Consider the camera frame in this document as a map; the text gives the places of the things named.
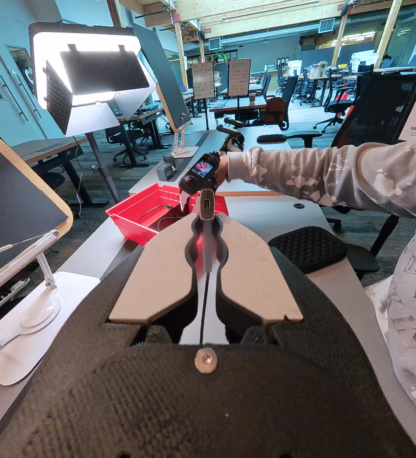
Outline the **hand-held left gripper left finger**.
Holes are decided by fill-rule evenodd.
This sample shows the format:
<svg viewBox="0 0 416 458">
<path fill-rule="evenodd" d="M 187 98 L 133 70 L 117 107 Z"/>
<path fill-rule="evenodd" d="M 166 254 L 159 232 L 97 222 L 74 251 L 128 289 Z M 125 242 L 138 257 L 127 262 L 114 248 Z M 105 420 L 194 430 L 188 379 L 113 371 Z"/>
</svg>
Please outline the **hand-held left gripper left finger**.
<svg viewBox="0 0 416 458">
<path fill-rule="evenodd" d="M 199 226 L 199 215 L 190 213 L 144 246 L 109 314 L 112 323 L 160 325 L 173 343 L 180 342 L 198 311 Z"/>
</svg>

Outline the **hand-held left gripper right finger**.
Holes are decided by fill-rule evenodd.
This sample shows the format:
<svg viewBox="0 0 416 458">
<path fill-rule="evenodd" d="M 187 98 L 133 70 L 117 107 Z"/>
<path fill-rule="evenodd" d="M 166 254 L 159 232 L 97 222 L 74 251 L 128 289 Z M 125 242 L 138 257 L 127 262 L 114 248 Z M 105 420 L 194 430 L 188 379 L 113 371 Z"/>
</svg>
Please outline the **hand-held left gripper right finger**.
<svg viewBox="0 0 416 458">
<path fill-rule="evenodd" d="M 303 313 L 268 244 L 231 217 L 215 216 L 215 310 L 227 344 L 240 343 L 250 327 L 299 325 Z"/>
</svg>

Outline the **dark grey usb-c adapter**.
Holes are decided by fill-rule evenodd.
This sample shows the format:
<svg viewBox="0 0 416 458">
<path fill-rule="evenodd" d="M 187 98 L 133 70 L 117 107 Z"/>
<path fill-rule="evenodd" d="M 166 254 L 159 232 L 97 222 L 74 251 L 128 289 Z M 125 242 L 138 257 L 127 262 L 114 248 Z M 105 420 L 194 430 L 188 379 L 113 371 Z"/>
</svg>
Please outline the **dark grey usb-c adapter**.
<svg viewBox="0 0 416 458">
<path fill-rule="evenodd" d="M 215 194 L 212 189 L 203 189 L 200 192 L 200 220 L 202 225 L 202 250 L 203 250 L 203 265 L 206 273 L 205 277 L 205 291 L 202 306 L 201 324 L 200 324 L 200 345 L 203 343 L 204 337 L 204 323 L 205 312 L 207 304 L 207 294 L 210 280 L 210 273 L 212 271 L 212 255 L 214 236 L 212 233 L 212 224 L 215 215 Z"/>
</svg>

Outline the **red plastic bin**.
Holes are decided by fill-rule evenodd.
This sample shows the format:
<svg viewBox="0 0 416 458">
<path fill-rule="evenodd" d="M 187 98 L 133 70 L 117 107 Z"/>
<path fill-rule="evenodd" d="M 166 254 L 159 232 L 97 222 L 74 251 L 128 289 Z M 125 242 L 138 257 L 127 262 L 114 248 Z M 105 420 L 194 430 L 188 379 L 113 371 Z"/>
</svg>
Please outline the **red plastic bin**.
<svg viewBox="0 0 416 458">
<path fill-rule="evenodd" d="M 106 212 L 125 238 L 144 246 L 191 213 L 196 196 L 190 198 L 188 211 L 181 212 L 179 187 L 154 183 Z"/>
</svg>

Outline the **person's right forearm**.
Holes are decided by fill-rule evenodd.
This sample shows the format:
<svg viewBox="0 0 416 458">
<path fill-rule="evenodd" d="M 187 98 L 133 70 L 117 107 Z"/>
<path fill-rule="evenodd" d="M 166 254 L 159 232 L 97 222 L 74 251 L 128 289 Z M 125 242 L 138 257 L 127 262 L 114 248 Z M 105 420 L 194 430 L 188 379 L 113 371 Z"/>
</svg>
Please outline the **person's right forearm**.
<svg viewBox="0 0 416 458">
<path fill-rule="evenodd" d="M 230 152 L 227 164 L 228 180 L 325 207 L 416 217 L 416 141 L 280 151 L 257 146 Z"/>
</svg>

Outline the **person's right hand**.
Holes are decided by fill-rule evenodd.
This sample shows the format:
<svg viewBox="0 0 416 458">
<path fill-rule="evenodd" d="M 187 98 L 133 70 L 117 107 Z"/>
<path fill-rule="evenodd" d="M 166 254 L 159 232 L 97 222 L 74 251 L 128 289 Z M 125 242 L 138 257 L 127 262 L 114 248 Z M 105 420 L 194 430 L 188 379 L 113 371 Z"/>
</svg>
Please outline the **person's right hand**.
<svg viewBox="0 0 416 458">
<path fill-rule="evenodd" d="M 215 190 L 222 185 L 225 180 L 228 180 L 228 155 L 224 154 L 220 157 L 219 166 L 215 172 L 216 185 Z"/>
</svg>

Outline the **black clamp tool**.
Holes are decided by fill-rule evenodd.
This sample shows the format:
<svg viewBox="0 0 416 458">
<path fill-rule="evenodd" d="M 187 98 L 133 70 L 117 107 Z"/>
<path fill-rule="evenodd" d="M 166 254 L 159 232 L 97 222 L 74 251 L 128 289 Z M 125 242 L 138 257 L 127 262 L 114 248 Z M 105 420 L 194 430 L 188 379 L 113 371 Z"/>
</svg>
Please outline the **black clamp tool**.
<svg viewBox="0 0 416 458">
<path fill-rule="evenodd" d="M 236 129 L 224 127 L 223 125 L 218 125 L 216 130 L 221 133 L 227 134 L 221 148 L 219 149 L 219 154 L 224 155 L 228 152 L 243 152 L 245 137 L 244 135 Z"/>
</svg>

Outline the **black board with white stand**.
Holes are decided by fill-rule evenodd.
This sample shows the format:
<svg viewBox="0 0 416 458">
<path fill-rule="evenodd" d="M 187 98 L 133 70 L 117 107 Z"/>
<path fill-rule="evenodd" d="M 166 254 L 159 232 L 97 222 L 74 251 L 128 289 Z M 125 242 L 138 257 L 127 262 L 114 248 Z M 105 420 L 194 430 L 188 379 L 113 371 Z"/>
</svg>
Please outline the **black board with white stand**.
<svg viewBox="0 0 416 458">
<path fill-rule="evenodd" d="M 186 147 L 184 145 L 185 129 L 191 124 L 191 117 L 158 35 L 154 31 L 136 24 L 133 24 L 132 28 L 140 41 L 142 52 L 157 78 L 159 99 L 171 129 L 175 133 L 174 149 L 171 155 L 175 158 L 193 157 L 198 147 Z"/>
<path fill-rule="evenodd" d="M 0 287 L 37 260 L 45 280 L 0 319 L 0 385 L 32 372 L 68 317 L 100 283 L 52 273 L 44 251 L 72 226 L 68 206 L 0 140 Z"/>
</svg>

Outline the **brown wooden chair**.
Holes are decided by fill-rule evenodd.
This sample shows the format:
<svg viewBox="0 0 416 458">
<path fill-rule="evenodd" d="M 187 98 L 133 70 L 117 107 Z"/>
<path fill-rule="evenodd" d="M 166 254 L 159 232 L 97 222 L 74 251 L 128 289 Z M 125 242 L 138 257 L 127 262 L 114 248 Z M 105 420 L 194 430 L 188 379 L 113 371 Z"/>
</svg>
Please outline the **brown wooden chair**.
<svg viewBox="0 0 416 458">
<path fill-rule="evenodd" d="M 265 97 L 267 103 L 261 110 L 261 120 L 265 125 L 278 125 L 281 130 L 289 128 L 288 108 L 289 101 L 275 95 Z"/>
</svg>

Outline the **studio light panel on stand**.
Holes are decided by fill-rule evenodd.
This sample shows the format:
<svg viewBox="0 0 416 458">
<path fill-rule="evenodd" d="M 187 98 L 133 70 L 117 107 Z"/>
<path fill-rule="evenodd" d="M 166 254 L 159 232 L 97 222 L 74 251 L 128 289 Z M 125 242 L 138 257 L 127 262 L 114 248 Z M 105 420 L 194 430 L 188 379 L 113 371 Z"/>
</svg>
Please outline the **studio light panel on stand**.
<svg viewBox="0 0 416 458">
<path fill-rule="evenodd" d="M 93 132 L 119 126 L 108 102 L 134 115 L 156 88 L 132 28 L 34 22 L 28 28 L 35 95 L 65 137 L 85 134 L 115 203 L 120 198 Z"/>
</svg>

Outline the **white power strip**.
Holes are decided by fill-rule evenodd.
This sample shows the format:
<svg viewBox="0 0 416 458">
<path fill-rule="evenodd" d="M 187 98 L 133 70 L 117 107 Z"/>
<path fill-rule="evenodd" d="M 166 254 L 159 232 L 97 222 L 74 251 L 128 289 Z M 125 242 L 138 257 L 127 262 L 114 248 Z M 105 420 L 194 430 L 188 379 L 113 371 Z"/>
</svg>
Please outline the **white power strip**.
<svg viewBox="0 0 416 458">
<path fill-rule="evenodd" d="M 22 289 L 24 289 L 30 281 L 30 278 L 27 277 L 25 279 L 21 279 L 18 281 L 11 281 L 9 287 L 5 287 L 3 285 L 0 288 L 0 307 L 4 305 L 6 302 L 12 300 L 14 296 L 19 293 Z"/>
</svg>

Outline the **wooden desk black legs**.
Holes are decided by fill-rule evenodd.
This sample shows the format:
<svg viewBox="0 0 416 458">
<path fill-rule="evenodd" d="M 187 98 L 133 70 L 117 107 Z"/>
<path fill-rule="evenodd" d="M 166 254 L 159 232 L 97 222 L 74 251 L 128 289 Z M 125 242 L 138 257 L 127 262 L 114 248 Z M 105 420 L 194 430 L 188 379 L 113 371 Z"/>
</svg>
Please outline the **wooden desk black legs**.
<svg viewBox="0 0 416 458">
<path fill-rule="evenodd" d="M 86 137 L 79 137 L 76 140 L 73 138 L 33 140 L 12 148 L 28 165 L 35 163 L 32 167 L 33 171 L 53 190 L 63 184 L 65 179 L 61 174 L 51 172 L 51 170 L 62 167 L 75 189 L 79 189 L 82 202 L 92 204 L 88 192 L 80 183 L 80 177 L 71 163 L 75 156 L 83 155 L 80 145 L 86 141 Z"/>
</svg>

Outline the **row of black office chairs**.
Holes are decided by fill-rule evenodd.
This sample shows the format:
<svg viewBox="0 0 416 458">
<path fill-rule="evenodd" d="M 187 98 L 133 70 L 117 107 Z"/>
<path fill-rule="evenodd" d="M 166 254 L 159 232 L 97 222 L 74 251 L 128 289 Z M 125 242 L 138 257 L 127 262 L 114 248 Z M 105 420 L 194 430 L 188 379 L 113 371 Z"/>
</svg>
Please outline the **row of black office chairs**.
<svg viewBox="0 0 416 458">
<path fill-rule="evenodd" d="M 354 80 L 342 80 L 342 85 L 337 86 L 336 75 L 332 69 L 326 68 L 326 62 L 321 62 L 322 66 L 314 66 L 313 74 L 308 75 L 306 68 L 303 69 L 302 75 L 289 76 L 281 87 L 280 94 L 275 95 L 289 101 L 289 108 L 293 103 L 298 102 L 298 105 L 310 105 L 314 107 L 322 107 L 324 112 L 330 115 L 330 118 L 319 121 L 314 124 L 313 129 L 316 129 L 319 124 L 326 123 L 322 132 L 324 133 L 327 127 L 331 125 L 341 124 L 349 109 L 355 104 L 356 97 L 354 87 L 346 85 L 353 83 Z"/>
</svg>

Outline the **person's torso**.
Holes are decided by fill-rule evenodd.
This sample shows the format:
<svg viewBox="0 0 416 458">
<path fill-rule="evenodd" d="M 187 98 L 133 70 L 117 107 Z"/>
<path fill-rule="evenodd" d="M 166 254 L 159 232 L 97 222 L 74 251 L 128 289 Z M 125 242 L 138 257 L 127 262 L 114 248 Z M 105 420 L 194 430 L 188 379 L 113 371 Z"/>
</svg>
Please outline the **person's torso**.
<svg viewBox="0 0 416 458">
<path fill-rule="evenodd" d="M 394 273 L 365 291 L 375 307 L 395 375 L 416 405 L 416 234 Z"/>
</svg>

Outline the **black mesh office chair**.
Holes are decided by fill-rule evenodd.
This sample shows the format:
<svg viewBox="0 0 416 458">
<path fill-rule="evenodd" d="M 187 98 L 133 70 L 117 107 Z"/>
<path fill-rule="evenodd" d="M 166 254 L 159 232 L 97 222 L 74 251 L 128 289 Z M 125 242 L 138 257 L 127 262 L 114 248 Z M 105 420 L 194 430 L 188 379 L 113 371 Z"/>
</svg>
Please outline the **black mesh office chair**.
<svg viewBox="0 0 416 458">
<path fill-rule="evenodd" d="M 416 73 L 372 76 L 331 146 L 402 142 L 397 131 L 415 85 Z"/>
</svg>

